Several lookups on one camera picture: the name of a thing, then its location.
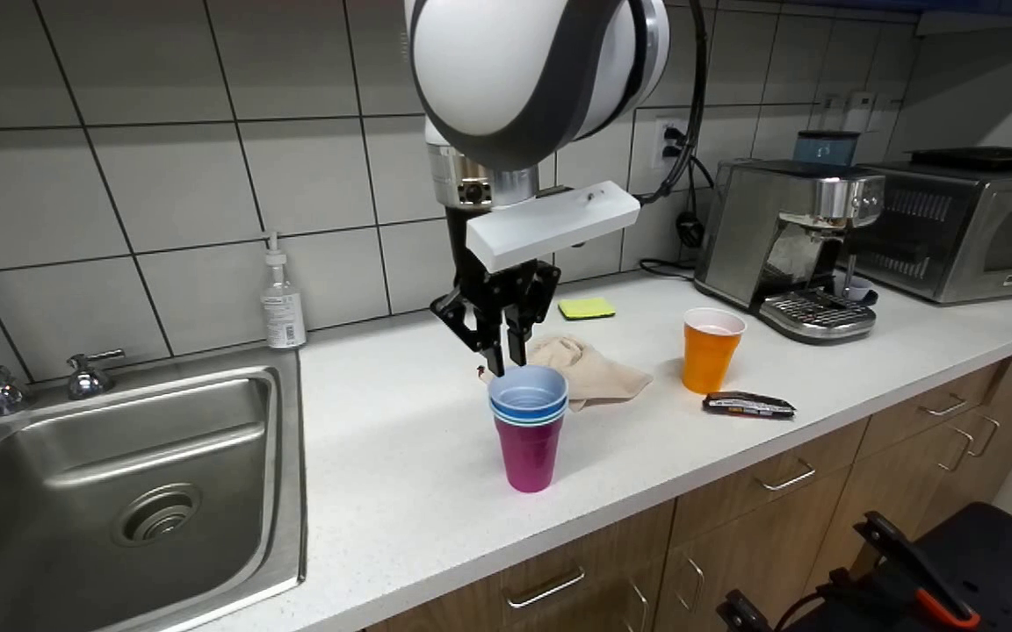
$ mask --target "sticky note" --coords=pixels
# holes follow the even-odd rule
[[[603,298],[567,298],[558,303],[567,318],[613,318],[614,305]]]

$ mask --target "orange plastic cup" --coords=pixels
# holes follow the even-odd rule
[[[716,392],[732,354],[737,352],[744,318],[722,308],[688,308],[684,311],[684,362],[683,384],[691,392]]]

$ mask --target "coffee machine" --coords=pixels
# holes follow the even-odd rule
[[[800,160],[735,160],[725,171],[695,283],[797,339],[863,338],[875,311],[848,298],[848,236],[882,214],[886,180]]]

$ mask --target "cloth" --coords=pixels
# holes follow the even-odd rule
[[[618,402],[646,388],[651,376],[618,366],[577,338],[532,339],[532,366],[551,366],[570,384],[570,402]]]

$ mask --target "stainless steel sink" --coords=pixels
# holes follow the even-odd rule
[[[301,579],[297,354],[0,419],[0,627],[192,627]]]

